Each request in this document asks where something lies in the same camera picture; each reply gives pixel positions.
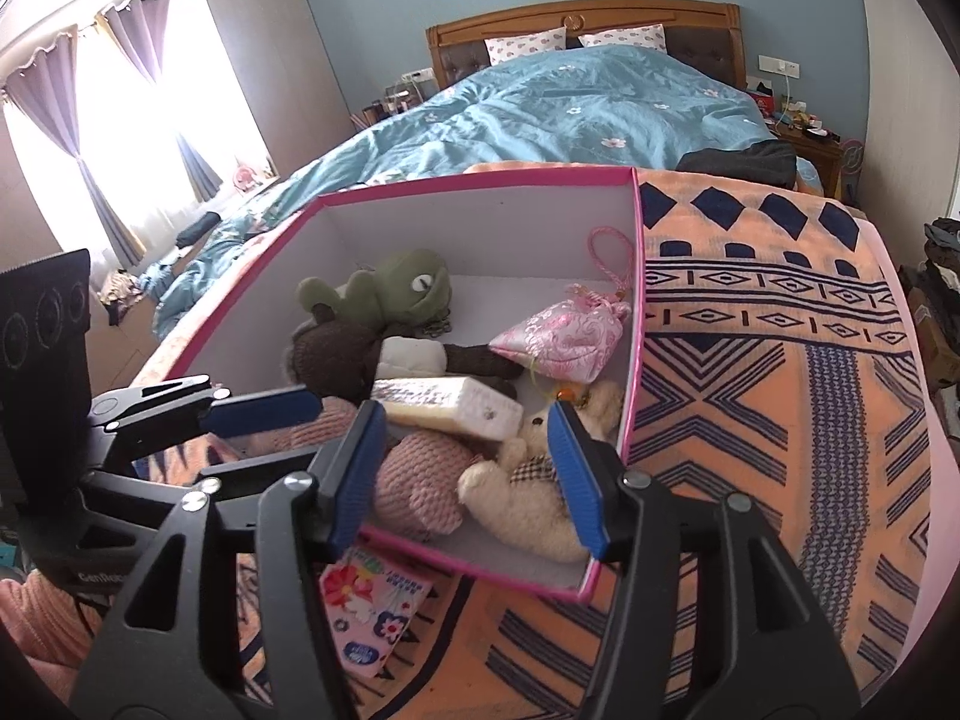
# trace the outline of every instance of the blue gripper pad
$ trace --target blue gripper pad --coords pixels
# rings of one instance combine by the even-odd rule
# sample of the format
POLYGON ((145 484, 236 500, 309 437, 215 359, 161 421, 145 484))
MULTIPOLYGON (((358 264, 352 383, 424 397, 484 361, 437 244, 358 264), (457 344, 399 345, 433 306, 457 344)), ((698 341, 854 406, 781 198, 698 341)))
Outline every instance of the blue gripper pad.
POLYGON ((604 523, 605 507, 600 482, 584 454, 593 450, 593 440, 572 407, 557 402, 547 415, 546 435, 550 457, 557 469, 560 489, 570 511, 580 543, 597 560, 603 560, 610 545, 604 523))
POLYGON ((387 445, 387 413, 365 401, 344 436, 328 473, 319 479, 320 494, 335 490, 329 546, 336 557, 357 538, 373 497, 373 482, 387 445))
POLYGON ((312 392, 303 386, 287 386, 214 401, 210 412, 200 419, 200 427, 221 439, 232 439, 312 422, 322 410, 323 404, 312 392))

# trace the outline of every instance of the pink cord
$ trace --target pink cord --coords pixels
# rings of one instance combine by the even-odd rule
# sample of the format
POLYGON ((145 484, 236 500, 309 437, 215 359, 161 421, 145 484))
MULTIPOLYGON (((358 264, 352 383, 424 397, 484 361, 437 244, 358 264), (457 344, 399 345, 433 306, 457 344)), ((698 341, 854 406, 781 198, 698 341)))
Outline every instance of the pink cord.
POLYGON ((594 227, 590 230, 590 234, 587 236, 587 251, 590 253, 590 259, 593 260, 593 264, 597 266, 599 271, 607 276, 608 279, 613 281, 613 284, 616 286, 617 290, 623 293, 627 293, 631 285, 634 283, 634 244, 632 241, 627 238, 622 232, 620 232, 616 227, 594 227), (606 263, 600 259, 600 256, 597 254, 596 247, 593 245, 594 239, 603 233, 608 235, 613 235, 618 240, 621 240, 624 245, 627 247, 627 272, 623 275, 615 274, 611 271, 606 263))

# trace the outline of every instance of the headboard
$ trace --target headboard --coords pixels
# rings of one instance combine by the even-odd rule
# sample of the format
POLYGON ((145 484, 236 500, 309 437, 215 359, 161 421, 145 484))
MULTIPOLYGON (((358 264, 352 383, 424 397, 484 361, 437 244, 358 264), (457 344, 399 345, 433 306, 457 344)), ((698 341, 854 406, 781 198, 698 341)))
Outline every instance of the headboard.
POLYGON ((426 30, 440 89, 490 66, 486 38, 566 26, 566 47, 581 34, 662 23, 666 50, 706 76, 737 89, 747 85, 740 8, 695 0, 569 0, 525 5, 441 23, 426 30))

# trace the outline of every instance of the nightstand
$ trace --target nightstand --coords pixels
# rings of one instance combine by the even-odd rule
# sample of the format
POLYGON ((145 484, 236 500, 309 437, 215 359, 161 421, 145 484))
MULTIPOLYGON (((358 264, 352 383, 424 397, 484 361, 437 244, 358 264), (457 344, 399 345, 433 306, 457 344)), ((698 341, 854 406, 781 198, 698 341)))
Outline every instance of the nightstand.
POLYGON ((776 137, 782 141, 793 143, 797 156, 813 162, 820 174, 820 183, 824 185, 824 194, 827 197, 840 197, 840 166, 843 164, 843 149, 836 141, 820 141, 808 138, 803 130, 793 129, 781 124, 776 129, 771 127, 776 137))

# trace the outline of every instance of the frog plush eye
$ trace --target frog plush eye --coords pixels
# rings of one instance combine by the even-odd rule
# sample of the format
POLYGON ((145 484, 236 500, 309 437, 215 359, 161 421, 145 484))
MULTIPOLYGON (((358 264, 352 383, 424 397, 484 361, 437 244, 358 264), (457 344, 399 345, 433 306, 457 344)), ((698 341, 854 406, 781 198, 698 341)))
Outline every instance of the frog plush eye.
POLYGON ((433 276, 430 274, 420 274, 410 282, 410 289, 415 293, 425 293, 433 286, 433 276))

